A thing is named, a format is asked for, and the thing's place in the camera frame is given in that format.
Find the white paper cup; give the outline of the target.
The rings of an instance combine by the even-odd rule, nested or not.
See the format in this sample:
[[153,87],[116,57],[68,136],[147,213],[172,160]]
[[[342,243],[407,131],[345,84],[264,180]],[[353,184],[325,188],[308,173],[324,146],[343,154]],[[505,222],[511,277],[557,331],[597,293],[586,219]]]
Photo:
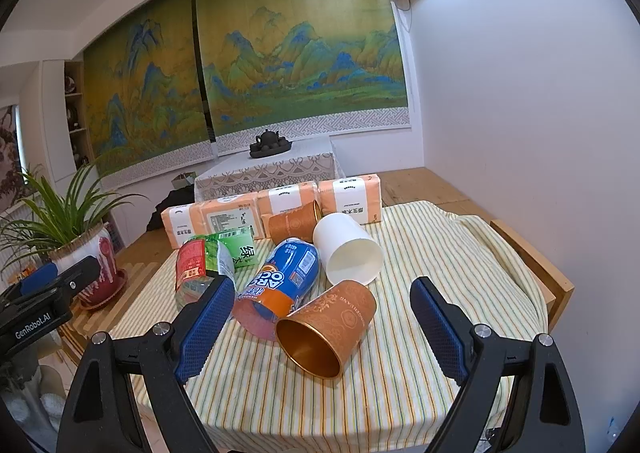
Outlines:
[[336,212],[321,218],[314,228],[312,243],[331,285],[344,280],[369,285],[382,270],[382,248],[348,214]]

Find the orange cup near front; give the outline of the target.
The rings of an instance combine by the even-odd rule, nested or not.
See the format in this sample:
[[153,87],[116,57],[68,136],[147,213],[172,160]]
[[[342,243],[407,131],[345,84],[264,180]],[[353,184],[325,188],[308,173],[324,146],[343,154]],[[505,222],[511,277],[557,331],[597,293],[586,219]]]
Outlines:
[[375,311],[369,288],[344,280],[283,317],[274,331],[284,353],[298,367],[333,379],[343,373]]

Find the green potted plant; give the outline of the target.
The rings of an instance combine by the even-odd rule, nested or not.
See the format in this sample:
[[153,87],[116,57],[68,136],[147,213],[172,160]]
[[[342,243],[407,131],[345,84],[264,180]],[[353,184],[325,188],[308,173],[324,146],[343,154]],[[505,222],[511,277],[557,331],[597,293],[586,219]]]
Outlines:
[[22,198],[29,210],[27,218],[1,218],[4,267],[34,256],[48,257],[100,225],[114,208],[132,203],[136,194],[104,191],[101,180],[91,176],[94,170],[94,162],[77,169],[63,195],[37,170],[18,173],[32,195]]

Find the corrugated wooden mat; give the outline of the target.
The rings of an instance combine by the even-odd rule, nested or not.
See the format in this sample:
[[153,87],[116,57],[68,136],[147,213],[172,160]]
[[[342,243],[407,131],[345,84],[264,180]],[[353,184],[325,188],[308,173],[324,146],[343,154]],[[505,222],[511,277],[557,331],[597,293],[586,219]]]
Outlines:
[[85,308],[81,303],[73,304],[73,317],[58,329],[58,335],[63,351],[74,365],[79,364],[90,337],[97,331],[109,332],[158,269],[158,262],[126,263],[119,271],[124,283],[113,296],[94,308]]

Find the red white ceramic pot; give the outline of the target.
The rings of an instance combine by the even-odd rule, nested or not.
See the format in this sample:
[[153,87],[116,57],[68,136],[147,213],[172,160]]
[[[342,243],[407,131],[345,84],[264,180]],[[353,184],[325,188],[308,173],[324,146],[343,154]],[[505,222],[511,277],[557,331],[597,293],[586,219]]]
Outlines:
[[109,280],[115,276],[117,270],[115,251],[105,223],[95,225],[92,229],[75,237],[70,243],[48,252],[48,257],[60,272],[64,272],[89,256],[99,261],[100,275]]

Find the orange tissue pack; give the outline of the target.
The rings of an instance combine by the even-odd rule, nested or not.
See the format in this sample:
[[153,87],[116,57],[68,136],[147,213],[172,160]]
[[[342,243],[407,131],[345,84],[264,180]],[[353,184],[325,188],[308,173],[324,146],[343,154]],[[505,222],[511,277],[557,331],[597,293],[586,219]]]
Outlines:
[[199,202],[166,208],[162,221],[172,249],[178,249],[191,237],[207,233]]
[[341,212],[361,225],[382,221],[381,179],[377,174],[321,181],[318,187],[323,216]]
[[314,181],[283,185],[260,191],[257,195],[257,206],[265,231],[268,232],[269,219],[276,214],[291,211],[318,199],[318,185]]

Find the striped yellow tablecloth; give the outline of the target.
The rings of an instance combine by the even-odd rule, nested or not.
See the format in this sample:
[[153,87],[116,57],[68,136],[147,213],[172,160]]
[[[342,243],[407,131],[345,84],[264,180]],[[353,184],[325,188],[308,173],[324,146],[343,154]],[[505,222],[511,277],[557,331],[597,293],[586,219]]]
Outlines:
[[277,343],[224,325],[198,377],[186,385],[218,447],[244,452],[376,452],[426,444],[457,394],[410,307],[429,277],[469,319],[529,340],[548,329],[532,271],[482,218],[431,202],[384,209],[368,226],[384,262],[370,288],[376,311],[344,373],[324,381]]

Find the red green label bottle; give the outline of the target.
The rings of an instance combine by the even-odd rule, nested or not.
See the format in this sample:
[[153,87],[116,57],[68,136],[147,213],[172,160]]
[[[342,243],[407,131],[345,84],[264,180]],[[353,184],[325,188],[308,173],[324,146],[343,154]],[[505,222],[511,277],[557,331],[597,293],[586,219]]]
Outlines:
[[194,236],[178,249],[175,300],[178,310],[195,303],[217,275],[234,282],[234,263],[229,249],[213,235]]

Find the left landscape painting blind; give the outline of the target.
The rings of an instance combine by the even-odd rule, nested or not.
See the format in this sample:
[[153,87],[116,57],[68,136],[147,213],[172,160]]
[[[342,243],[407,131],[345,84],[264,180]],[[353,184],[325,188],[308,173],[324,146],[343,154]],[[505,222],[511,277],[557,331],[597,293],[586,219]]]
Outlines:
[[192,0],[151,0],[84,49],[87,127],[109,176],[208,142]]

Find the green tissue pack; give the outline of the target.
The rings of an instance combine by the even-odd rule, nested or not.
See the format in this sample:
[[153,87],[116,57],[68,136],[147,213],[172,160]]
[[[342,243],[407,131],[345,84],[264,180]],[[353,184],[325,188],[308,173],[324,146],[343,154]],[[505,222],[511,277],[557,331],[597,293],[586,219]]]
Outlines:
[[221,270],[221,265],[239,269],[257,263],[254,237],[247,226],[198,235],[194,239],[203,239],[207,259],[213,261],[218,271]]

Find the orange tissue pack barcode label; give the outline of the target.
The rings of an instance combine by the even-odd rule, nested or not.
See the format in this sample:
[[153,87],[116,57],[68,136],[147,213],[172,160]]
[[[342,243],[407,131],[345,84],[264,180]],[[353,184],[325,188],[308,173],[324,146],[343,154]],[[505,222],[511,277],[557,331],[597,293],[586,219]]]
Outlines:
[[249,228],[253,239],[265,237],[255,192],[201,202],[200,210],[209,234]]

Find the blue orange drink bottle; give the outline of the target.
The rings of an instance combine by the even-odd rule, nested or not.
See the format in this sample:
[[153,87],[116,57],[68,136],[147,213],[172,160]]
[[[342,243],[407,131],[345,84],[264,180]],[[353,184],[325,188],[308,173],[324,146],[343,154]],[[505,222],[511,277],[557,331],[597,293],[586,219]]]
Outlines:
[[236,297],[232,315],[250,335],[275,340],[276,324],[300,306],[319,273],[317,248],[296,237],[285,239]]

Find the orange tissue pack middle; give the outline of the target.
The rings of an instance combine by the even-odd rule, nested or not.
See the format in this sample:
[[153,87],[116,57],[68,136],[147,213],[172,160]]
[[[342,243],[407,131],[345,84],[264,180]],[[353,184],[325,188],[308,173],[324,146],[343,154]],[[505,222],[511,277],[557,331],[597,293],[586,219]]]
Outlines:
[[260,191],[257,195],[257,206],[265,231],[268,232],[269,219],[276,214],[291,211],[318,199],[318,185],[314,181],[283,185]]

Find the orange tissue pack right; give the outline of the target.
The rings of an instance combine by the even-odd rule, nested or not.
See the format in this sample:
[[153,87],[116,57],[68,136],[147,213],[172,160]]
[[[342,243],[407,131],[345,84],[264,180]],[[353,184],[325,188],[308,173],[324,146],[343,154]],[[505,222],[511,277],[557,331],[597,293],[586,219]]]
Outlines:
[[361,225],[382,221],[381,179],[377,174],[321,181],[318,187],[323,216],[341,212]]

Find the wooden wall shelf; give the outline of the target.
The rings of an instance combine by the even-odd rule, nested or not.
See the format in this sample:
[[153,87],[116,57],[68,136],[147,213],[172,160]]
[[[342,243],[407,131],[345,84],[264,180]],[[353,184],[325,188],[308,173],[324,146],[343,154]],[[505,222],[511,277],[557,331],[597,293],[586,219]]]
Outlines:
[[76,168],[94,161],[85,106],[84,63],[64,62],[64,98],[70,146]]

